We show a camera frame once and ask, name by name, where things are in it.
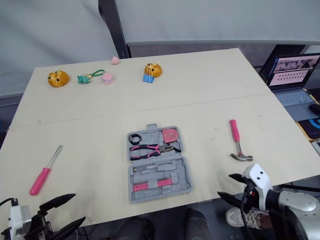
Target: yellow plush toy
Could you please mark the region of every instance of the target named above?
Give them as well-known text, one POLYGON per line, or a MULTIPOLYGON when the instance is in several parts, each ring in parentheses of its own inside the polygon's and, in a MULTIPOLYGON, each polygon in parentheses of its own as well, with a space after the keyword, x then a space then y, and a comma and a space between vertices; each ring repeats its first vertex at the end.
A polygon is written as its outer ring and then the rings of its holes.
POLYGON ((161 66, 156 63, 148 63, 144 68, 144 74, 157 78, 162 74, 161 66))
POLYGON ((50 72, 48 82, 52 87, 58 88, 66 85, 69 82, 69 76, 64 71, 50 72))

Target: sneaker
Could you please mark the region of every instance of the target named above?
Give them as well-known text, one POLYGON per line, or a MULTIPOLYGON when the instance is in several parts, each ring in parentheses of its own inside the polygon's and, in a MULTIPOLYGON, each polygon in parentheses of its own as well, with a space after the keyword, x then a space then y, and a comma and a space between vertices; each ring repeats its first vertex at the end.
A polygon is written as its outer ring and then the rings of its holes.
MULTIPOLYGON (((262 229, 261 228, 261 222, 260 222, 260 216, 263 214, 262 211, 253 211, 251 210, 249 213, 244 213, 246 224, 249 228, 252 229, 262 229)), ((225 213, 225 218, 227 223, 236 228, 244 227, 244 221, 241 217, 241 211, 237 207, 233 207, 229 209, 225 213)))

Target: laptop screen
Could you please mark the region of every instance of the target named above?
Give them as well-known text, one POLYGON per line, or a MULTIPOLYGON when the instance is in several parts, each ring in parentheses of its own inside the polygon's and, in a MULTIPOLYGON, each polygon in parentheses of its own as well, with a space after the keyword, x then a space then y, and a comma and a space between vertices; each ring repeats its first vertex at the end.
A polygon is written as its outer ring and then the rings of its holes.
POLYGON ((303 82, 309 70, 315 68, 319 57, 320 55, 276 58, 269 86, 303 82))
POLYGON ((271 90, 303 88, 320 59, 320 53, 277 56, 262 78, 271 90))

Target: black pole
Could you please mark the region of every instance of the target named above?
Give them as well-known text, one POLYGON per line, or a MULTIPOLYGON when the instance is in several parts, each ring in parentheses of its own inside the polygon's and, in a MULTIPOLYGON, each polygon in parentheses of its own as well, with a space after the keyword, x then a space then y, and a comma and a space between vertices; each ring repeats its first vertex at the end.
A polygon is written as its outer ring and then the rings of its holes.
POLYGON ((99 13, 109 28, 115 49, 120 59, 131 58, 130 49, 122 30, 116 0, 99 0, 99 13))

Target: hammer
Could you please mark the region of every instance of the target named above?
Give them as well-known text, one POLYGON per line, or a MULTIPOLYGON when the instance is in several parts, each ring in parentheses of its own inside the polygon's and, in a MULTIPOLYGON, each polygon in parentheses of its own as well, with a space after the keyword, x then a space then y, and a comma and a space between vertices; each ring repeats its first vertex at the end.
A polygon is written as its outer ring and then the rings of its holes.
POLYGON ((230 156, 240 162, 245 162, 245 161, 251 162, 254 158, 252 156, 245 156, 242 153, 242 150, 240 147, 240 135, 237 128, 237 121, 234 119, 230 120, 230 126, 231 126, 233 140, 235 142, 236 150, 238 152, 238 155, 231 153, 230 156))

